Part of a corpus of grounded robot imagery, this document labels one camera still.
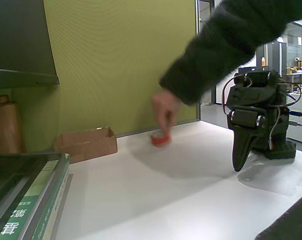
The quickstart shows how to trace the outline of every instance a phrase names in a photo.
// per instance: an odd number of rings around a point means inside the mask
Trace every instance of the red object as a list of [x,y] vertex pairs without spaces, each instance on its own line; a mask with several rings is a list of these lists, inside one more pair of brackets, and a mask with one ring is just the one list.
[[158,132],[155,132],[151,135],[151,141],[154,146],[160,148],[169,144],[171,142],[171,137],[169,135],[163,136],[163,134],[158,134]]
[[266,60],[265,60],[265,57],[262,57],[262,66],[263,66],[263,67],[266,67]]

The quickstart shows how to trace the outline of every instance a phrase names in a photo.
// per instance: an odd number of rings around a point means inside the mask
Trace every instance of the red tape roll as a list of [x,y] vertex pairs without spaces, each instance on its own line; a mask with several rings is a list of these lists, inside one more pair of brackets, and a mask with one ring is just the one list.
[[151,135],[152,144],[156,147],[164,147],[171,142],[171,137],[164,136],[162,132],[155,132]]

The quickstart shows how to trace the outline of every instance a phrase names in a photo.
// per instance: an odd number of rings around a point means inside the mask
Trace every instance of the cardboard box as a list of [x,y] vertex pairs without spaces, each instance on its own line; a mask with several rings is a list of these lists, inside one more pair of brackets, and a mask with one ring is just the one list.
[[55,151],[70,154],[70,163],[78,163],[116,153],[116,136],[109,127],[63,133],[57,137]]

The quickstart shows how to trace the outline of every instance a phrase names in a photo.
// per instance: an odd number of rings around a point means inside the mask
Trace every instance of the cable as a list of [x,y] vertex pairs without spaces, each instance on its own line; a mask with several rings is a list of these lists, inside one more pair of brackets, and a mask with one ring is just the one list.
[[302,112],[300,112],[300,111],[290,111],[290,115],[297,116],[297,117],[302,117]]
[[296,126],[296,127],[302,127],[302,124],[297,121],[289,121],[289,125]]
[[288,104],[282,104],[282,105],[269,105],[269,107],[273,107],[273,108],[283,108],[283,107],[289,107],[292,106],[294,104],[296,104],[302,97],[302,89],[300,87],[300,85],[297,82],[289,82],[289,81],[280,81],[278,84],[290,84],[290,85],[296,85],[299,90],[300,90],[300,96],[297,100],[295,100],[294,102],[288,103]]
[[253,85],[253,81],[252,81],[249,77],[247,77],[247,76],[245,76],[245,75],[237,75],[237,76],[231,78],[230,80],[228,80],[228,81],[225,83],[225,85],[224,85],[224,87],[223,87],[223,90],[222,90],[222,107],[223,107],[223,111],[224,111],[225,115],[227,115],[227,113],[226,113],[226,111],[225,111],[225,89],[226,89],[226,86],[227,86],[232,80],[234,80],[234,79],[236,79],[236,78],[238,78],[238,77],[245,77],[245,78],[247,78],[247,79],[250,81],[250,84],[247,86],[248,88],[251,87],[251,86]]
[[296,101],[296,98],[291,96],[289,93],[286,94],[289,98],[293,99],[294,101]]
[[272,133],[276,127],[276,125],[279,123],[279,120],[280,120],[280,117],[281,117],[281,109],[279,107],[277,107],[277,111],[278,111],[278,116],[277,116],[277,119],[276,119],[276,122],[270,132],[270,139],[269,139],[269,146],[270,146],[270,150],[273,150],[274,149],[274,146],[273,146],[273,143],[272,143]]

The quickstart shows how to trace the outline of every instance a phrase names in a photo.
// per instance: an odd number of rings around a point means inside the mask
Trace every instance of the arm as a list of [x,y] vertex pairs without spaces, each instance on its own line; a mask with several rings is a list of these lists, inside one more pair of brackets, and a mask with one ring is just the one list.
[[299,19],[302,0],[224,0],[160,85],[185,104],[194,104],[204,91],[248,62],[257,47]]

